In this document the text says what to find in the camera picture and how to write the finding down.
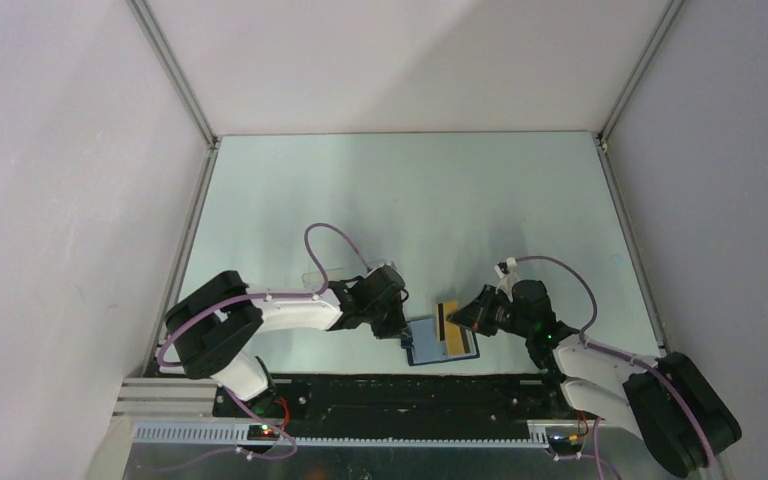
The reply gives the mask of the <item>blue leather card holder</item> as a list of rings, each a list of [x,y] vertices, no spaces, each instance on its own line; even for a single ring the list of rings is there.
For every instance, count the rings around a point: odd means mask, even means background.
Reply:
[[[400,340],[400,346],[405,351],[408,365],[411,367],[433,364],[465,361],[475,358],[448,358],[445,354],[444,342],[438,339],[436,320],[433,316],[416,317],[408,321],[408,334]]]

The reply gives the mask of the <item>clear plastic tray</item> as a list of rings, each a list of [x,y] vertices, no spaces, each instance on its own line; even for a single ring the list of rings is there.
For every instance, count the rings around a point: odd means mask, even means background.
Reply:
[[[367,265],[364,265],[362,262],[355,262],[354,264],[334,268],[325,267],[320,269],[315,267],[312,271],[302,275],[302,283],[304,288],[316,290],[325,283],[324,275],[328,277],[329,281],[349,282],[357,277],[364,278],[371,270],[390,264],[391,262],[388,260],[379,259],[369,261]]]

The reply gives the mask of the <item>gold card with black stripe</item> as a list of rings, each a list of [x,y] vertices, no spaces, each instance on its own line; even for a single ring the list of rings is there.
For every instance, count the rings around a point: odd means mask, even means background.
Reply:
[[[469,330],[457,330],[445,335],[445,354],[448,358],[475,358],[479,356],[475,335]]]

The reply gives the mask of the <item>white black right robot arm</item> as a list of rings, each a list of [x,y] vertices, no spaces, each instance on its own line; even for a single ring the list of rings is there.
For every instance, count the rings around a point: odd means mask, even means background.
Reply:
[[[541,281],[521,280],[508,290],[487,285],[444,318],[480,335],[523,338],[534,365],[556,380],[541,392],[548,414],[566,418],[579,410],[621,427],[676,477],[708,467],[743,436],[687,355],[638,355],[591,339],[557,318]]]

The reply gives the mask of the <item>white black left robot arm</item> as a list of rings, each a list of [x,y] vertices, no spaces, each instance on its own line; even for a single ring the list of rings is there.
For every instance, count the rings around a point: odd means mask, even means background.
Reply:
[[[406,285],[390,265],[350,280],[327,281],[317,291],[254,291],[238,272],[223,271],[171,307],[162,321],[169,333],[157,354],[159,365],[179,366],[188,379],[213,379],[252,416],[276,403],[264,362],[244,348],[256,334],[312,329],[354,330],[366,324],[378,339],[399,337],[407,328]],[[170,362],[165,354],[175,350]]]

